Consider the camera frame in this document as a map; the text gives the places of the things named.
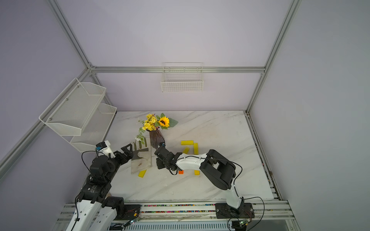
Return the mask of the white grey work glove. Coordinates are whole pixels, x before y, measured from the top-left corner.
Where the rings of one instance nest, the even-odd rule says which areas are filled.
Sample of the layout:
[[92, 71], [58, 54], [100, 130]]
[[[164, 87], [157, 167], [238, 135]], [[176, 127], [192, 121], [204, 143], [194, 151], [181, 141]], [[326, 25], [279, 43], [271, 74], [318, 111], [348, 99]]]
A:
[[145, 137], [144, 143], [135, 141], [132, 144], [134, 156], [131, 159], [131, 174], [136, 174], [152, 166], [152, 147], [149, 137]]

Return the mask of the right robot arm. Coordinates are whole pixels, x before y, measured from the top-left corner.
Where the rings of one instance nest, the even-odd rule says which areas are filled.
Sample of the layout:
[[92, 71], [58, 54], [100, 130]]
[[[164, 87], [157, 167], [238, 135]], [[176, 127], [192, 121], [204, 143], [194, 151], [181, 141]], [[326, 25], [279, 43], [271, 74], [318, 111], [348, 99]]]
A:
[[168, 151], [164, 143], [155, 151], [158, 169], [167, 169], [171, 174], [175, 171], [199, 170], [218, 189], [226, 191], [226, 204], [235, 211], [240, 211], [244, 206], [244, 198], [239, 196], [236, 189], [235, 162], [228, 160], [214, 149], [206, 154], [188, 155]]

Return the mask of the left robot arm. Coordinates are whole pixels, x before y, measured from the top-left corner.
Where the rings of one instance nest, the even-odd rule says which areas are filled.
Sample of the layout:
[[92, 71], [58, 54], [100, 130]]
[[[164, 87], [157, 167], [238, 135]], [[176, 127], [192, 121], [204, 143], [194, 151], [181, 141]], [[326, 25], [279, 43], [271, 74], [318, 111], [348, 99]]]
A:
[[88, 168], [88, 178], [76, 196], [76, 210], [67, 226], [68, 231], [118, 231], [139, 218], [140, 206], [128, 208], [122, 197], [109, 196], [111, 182], [119, 168], [134, 156], [132, 144], [121, 151], [110, 150], [108, 142], [96, 145], [96, 154]]

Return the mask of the purple ribbed glass vase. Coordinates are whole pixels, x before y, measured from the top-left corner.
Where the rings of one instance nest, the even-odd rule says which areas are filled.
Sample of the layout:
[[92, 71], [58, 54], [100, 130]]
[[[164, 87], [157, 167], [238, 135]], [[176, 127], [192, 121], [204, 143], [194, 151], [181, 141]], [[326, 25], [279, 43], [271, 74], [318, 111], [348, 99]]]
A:
[[165, 143], [164, 136], [160, 130], [149, 131], [149, 138], [151, 146], [154, 149], [158, 149], [163, 143]]

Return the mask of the yellow artificial flower bouquet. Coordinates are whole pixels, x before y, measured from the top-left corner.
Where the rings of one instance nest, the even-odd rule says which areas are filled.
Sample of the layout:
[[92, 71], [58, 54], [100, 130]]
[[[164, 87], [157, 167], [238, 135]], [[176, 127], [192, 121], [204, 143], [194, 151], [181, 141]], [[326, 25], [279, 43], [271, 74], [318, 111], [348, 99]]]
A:
[[141, 143], [144, 143], [146, 132], [149, 133], [149, 131], [155, 130], [168, 130], [178, 124], [177, 120], [165, 116], [164, 113], [161, 113], [160, 115], [148, 114], [146, 115], [145, 120], [138, 120], [138, 122], [141, 127], [139, 128], [139, 132], [135, 139]]

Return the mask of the white two-tier mesh shelf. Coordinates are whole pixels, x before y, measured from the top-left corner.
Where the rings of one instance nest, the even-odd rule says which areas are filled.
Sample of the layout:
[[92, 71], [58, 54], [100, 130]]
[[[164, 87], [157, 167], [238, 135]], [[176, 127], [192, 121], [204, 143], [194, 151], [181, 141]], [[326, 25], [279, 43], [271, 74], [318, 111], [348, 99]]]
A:
[[39, 120], [77, 151], [92, 151], [104, 141], [117, 108], [104, 103], [106, 88], [72, 80]]

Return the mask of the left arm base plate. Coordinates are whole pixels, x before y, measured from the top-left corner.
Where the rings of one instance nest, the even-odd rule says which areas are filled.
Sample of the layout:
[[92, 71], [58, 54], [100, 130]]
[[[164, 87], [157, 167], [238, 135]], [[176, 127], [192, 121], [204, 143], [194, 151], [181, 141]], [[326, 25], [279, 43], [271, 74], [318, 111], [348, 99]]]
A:
[[139, 204], [119, 206], [115, 220], [134, 220], [139, 217], [140, 209]]

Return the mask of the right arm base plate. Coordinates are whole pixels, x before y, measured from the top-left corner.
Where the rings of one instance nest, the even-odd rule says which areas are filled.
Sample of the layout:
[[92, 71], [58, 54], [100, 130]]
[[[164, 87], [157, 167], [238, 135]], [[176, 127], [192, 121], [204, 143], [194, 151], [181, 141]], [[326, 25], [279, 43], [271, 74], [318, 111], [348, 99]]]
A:
[[235, 209], [226, 203], [215, 204], [216, 217], [222, 218], [255, 218], [254, 209], [251, 203], [241, 203], [240, 207]]

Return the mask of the aluminium mounting rail base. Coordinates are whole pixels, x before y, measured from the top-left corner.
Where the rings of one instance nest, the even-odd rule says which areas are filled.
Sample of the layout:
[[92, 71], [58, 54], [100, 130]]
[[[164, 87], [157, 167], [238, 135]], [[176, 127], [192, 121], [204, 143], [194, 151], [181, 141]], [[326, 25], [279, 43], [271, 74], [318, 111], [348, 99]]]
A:
[[[300, 230], [298, 222], [287, 201], [267, 201], [254, 198], [244, 203], [251, 203], [255, 218], [216, 217], [216, 202], [170, 202], [139, 203], [139, 218], [124, 230], [160, 230], [160, 231], [257, 231], [265, 225], [276, 224], [283, 230]], [[74, 204], [66, 204], [53, 227], [54, 231], [67, 231], [73, 214]]]

